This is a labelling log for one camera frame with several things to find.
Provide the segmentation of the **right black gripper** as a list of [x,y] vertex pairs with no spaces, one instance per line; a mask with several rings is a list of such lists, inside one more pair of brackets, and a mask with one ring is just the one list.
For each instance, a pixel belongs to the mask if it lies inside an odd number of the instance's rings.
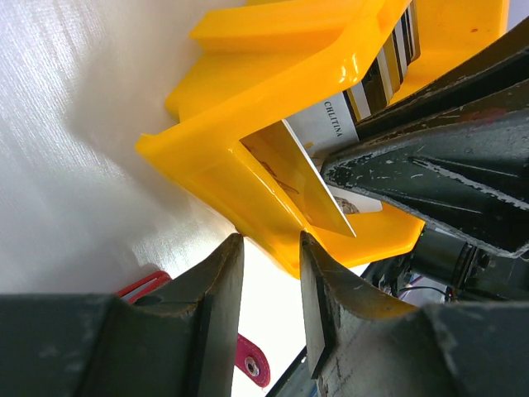
[[368,265],[374,287],[401,300],[528,300],[527,81],[341,151],[322,176],[467,241],[426,228],[407,254]]

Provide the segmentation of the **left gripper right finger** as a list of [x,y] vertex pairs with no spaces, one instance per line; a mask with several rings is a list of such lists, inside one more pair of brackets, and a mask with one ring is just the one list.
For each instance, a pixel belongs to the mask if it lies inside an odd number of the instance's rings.
[[300,274],[307,362],[320,395],[527,395],[527,303],[419,308],[349,271],[308,232]]

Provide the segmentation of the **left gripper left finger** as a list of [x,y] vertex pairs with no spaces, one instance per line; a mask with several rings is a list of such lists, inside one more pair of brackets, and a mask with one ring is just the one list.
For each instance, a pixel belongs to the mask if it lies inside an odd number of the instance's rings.
[[244,241],[130,304],[113,294],[1,297],[4,396],[228,396]]

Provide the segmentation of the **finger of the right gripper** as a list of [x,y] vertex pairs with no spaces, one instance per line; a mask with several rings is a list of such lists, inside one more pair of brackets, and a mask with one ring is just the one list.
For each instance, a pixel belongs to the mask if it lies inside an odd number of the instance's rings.
[[426,87],[356,126],[361,139],[458,108],[528,78],[528,30],[513,28]]

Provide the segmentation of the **red leather card holder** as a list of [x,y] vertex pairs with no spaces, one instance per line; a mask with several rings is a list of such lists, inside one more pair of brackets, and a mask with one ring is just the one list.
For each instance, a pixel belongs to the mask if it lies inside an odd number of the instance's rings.
[[[117,291],[117,296],[133,304],[171,280],[167,272],[157,270]],[[235,366],[259,387],[264,388],[269,385],[270,368],[265,354],[252,341],[240,334],[237,336]]]

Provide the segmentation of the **gold credit card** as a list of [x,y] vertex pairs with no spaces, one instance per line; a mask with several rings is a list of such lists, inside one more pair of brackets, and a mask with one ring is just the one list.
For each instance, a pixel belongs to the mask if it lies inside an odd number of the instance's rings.
[[354,237],[355,232],[285,120],[241,139],[241,143],[290,197],[308,223]]

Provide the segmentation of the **yellow plastic card bin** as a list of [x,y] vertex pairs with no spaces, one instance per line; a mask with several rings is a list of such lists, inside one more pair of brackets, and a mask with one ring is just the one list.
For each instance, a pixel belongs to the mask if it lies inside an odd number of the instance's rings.
[[352,236],[315,226],[243,143],[358,83],[406,8],[405,1],[249,1],[208,12],[191,33],[203,55],[165,102],[178,123],[142,136],[137,152],[290,275],[299,274],[304,231],[348,267],[410,252],[422,220],[384,204],[350,215]]

